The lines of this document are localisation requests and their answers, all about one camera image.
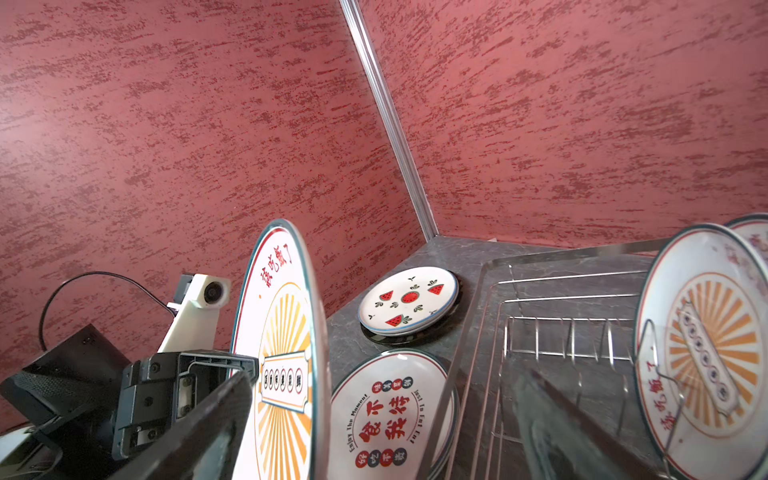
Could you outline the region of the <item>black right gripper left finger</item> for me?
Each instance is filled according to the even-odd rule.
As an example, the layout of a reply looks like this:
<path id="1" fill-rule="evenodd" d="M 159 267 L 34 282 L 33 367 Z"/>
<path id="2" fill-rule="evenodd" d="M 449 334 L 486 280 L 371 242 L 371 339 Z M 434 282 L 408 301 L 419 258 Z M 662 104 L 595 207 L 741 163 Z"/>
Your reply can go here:
<path id="1" fill-rule="evenodd" d="M 252 405 L 249 377 L 237 372 L 113 479 L 231 479 Z"/>

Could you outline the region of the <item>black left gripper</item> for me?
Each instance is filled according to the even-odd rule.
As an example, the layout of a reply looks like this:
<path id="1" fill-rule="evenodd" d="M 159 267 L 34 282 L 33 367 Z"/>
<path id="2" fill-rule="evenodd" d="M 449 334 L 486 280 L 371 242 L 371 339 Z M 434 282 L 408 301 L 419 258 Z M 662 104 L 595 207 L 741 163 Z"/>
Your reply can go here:
<path id="1" fill-rule="evenodd" d="M 234 373 L 253 383 L 258 369 L 255 357 L 213 350 L 157 353 L 129 365 L 121 378 L 112 457 L 137 456 Z"/>

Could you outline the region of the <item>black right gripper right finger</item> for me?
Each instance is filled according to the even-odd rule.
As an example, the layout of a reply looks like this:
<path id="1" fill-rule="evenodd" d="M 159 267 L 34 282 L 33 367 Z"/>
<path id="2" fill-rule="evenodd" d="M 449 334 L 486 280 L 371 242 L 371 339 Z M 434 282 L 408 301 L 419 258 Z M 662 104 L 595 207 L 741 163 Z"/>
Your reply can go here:
<path id="1" fill-rule="evenodd" d="M 506 358 L 511 435 L 533 479 L 658 479 L 660 458 L 626 367 Z"/>

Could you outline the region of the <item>brown lettered rim plate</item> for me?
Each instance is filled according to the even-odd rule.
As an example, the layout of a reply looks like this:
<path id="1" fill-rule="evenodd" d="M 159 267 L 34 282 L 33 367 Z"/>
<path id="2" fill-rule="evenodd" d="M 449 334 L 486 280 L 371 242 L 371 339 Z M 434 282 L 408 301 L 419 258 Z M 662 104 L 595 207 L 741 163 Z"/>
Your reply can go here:
<path id="1" fill-rule="evenodd" d="M 231 350 L 258 361 L 234 478 L 326 478 L 332 387 L 326 315 L 305 241 L 285 219 L 272 221 L 252 252 Z"/>

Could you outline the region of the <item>green rim fruit plate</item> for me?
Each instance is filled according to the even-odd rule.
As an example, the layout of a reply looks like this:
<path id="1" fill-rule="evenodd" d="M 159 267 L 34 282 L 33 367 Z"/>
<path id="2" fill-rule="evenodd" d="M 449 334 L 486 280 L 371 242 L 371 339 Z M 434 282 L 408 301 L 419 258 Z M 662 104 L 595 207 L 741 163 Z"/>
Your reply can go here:
<path id="1" fill-rule="evenodd" d="M 329 479 L 415 479 L 448 372 L 415 349 L 360 364 L 331 398 Z"/>

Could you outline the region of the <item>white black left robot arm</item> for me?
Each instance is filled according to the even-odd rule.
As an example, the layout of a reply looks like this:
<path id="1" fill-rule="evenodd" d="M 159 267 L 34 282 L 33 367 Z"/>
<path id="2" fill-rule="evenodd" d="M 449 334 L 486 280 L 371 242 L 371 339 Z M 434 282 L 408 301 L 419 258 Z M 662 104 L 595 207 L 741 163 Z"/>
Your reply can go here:
<path id="1" fill-rule="evenodd" d="M 4 479 L 230 479 L 256 358 L 156 353 L 130 362 L 88 325 L 4 380 L 32 424 Z"/>

